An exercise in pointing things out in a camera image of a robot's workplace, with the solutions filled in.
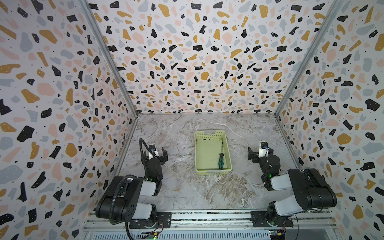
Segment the green black screwdriver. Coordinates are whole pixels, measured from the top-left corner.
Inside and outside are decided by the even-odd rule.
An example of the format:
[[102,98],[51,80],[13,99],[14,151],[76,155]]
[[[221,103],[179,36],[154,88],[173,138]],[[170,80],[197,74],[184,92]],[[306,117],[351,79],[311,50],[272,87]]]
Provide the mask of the green black screwdriver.
[[219,154],[219,169],[222,170],[224,167],[224,143],[221,145],[221,152]]

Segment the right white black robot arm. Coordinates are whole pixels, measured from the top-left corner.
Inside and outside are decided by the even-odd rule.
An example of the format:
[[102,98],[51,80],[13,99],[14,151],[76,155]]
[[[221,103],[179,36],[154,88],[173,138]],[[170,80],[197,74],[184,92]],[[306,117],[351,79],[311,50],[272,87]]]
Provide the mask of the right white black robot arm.
[[280,158],[267,142],[260,142],[257,152],[248,148],[248,160],[258,164],[263,186],[269,191],[292,190],[283,200],[269,203],[264,219],[271,226],[286,223],[295,214],[322,211],[337,205],[337,196],[316,169],[289,169],[281,174]]

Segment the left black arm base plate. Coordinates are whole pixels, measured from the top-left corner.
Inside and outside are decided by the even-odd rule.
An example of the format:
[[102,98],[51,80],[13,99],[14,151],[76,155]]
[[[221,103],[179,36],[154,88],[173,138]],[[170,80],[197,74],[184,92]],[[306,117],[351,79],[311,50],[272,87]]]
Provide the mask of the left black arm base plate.
[[137,220],[131,222],[130,229],[169,229],[171,227],[172,212],[157,212],[156,216],[151,216],[148,220]]

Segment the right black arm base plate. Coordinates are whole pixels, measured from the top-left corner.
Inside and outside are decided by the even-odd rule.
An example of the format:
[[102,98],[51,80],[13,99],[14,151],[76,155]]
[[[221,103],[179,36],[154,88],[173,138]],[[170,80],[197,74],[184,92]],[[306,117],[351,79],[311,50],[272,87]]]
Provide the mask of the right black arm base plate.
[[267,211],[252,211],[251,222],[254,228],[293,227],[294,223],[288,216],[279,216]]

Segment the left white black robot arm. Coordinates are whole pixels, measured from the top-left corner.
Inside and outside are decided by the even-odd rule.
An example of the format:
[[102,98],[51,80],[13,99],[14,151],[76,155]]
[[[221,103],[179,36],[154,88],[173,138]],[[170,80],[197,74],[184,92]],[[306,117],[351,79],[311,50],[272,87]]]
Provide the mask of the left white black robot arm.
[[146,227],[157,223],[157,208],[154,204],[140,203],[139,198],[157,196],[162,187],[162,166],[169,160],[162,149],[158,155],[156,146],[150,145],[150,153],[141,156],[145,169],[144,177],[133,175],[115,176],[96,206],[96,217],[112,225],[137,222]]

